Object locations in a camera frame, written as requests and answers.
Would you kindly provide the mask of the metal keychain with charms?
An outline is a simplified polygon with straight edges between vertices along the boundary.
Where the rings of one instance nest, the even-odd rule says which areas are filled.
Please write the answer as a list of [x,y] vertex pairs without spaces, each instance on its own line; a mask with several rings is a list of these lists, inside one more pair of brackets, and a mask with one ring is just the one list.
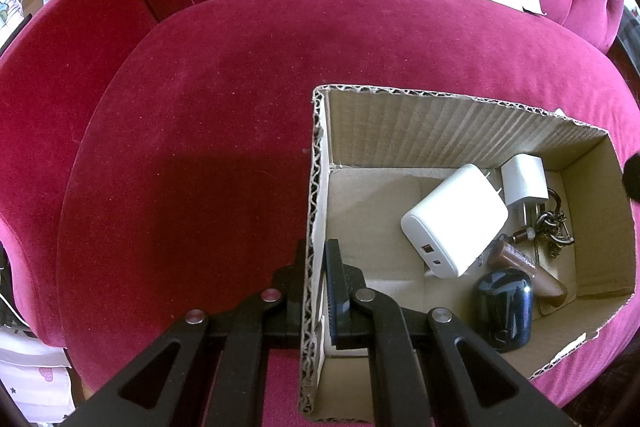
[[556,259],[564,248],[573,246],[574,235],[567,224],[567,217],[562,210],[562,198],[553,188],[548,188],[548,199],[552,208],[547,209],[544,202],[523,202],[518,205],[520,228],[509,234],[506,241],[510,244],[533,243],[546,247],[547,255]]

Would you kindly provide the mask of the small white plug adapter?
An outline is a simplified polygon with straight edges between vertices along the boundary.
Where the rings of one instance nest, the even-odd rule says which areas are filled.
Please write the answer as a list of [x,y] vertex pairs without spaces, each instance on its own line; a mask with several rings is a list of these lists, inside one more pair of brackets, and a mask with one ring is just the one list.
[[503,198],[518,225],[530,225],[529,213],[548,199],[544,164],[538,156],[518,154],[501,166]]

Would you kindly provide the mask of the brown lipstick tube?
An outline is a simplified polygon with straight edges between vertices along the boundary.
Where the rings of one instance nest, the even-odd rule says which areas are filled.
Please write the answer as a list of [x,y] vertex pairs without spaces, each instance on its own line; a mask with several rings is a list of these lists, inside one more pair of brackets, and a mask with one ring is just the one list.
[[489,247],[487,262],[492,267],[514,268],[524,272],[532,282],[534,295],[545,303],[555,308],[565,303],[568,295],[566,286],[503,239],[497,239]]

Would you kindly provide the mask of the large white charger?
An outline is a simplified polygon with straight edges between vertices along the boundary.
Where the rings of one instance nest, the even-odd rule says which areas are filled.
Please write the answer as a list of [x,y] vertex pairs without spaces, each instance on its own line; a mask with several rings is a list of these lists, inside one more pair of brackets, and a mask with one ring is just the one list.
[[465,164],[408,210],[400,227],[435,277],[456,279],[508,217],[506,204],[480,168]]

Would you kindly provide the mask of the black tape roll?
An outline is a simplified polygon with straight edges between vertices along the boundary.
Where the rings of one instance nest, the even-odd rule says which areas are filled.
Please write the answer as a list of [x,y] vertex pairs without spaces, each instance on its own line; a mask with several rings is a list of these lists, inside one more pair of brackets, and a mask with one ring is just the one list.
[[530,277],[515,268],[480,277],[473,288],[474,331],[500,353],[524,347],[532,335],[534,293]]

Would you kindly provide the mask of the red velvet tufted sofa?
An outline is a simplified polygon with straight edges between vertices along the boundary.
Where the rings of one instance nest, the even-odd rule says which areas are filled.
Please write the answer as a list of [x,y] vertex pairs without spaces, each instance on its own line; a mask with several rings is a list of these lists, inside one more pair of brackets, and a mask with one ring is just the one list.
[[622,0],[51,0],[1,59],[1,240],[35,335],[92,390],[171,324],[227,312],[303,251],[300,332],[269,363],[311,421],[370,421],[329,340],[323,247],[414,311],[474,312],[401,216],[445,176],[537,154],[575,242],[506,359],[565,404],[639,326],[639,109],[608,48]]

